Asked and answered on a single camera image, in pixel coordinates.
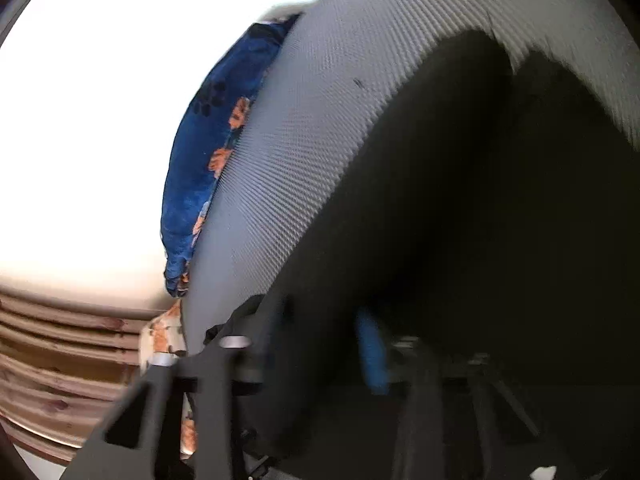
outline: black paw print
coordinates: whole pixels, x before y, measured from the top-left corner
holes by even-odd
[[[215,83],[213,81],[207,81],[204,83],[193,98],[193,113],[203,114],[205,117],[209,117],[211,107],[217,108],[222,106],[222,103],[225,101],[225,90],[226,83],[224,81]]]

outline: gray mattress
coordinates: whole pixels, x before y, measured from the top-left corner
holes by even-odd
[[[319,0],[299,20],[225,168],[191,266],[189,352],[265,292],[438,38],[492,32],[516,66],[537,47],[572,67],[640,145],[640,50],[607,0]]]

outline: gray ribbed fabric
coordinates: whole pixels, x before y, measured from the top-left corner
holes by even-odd
[[[569,64],[640,140],[640,51],[607,0],[319,0],[290,33],[212,201],[185,300],[188,348],[265,292],[370,126],[436,40],[492,31]]]

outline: gray fabric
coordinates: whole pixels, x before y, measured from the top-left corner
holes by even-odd
[[[470,27],[494,33],[514,65],[533,45],[569,64],[638,145],[640,51],[606,0],[319,0],[287,38],[212,200],[184,303],[190,352],[270,286],[421,56]]]

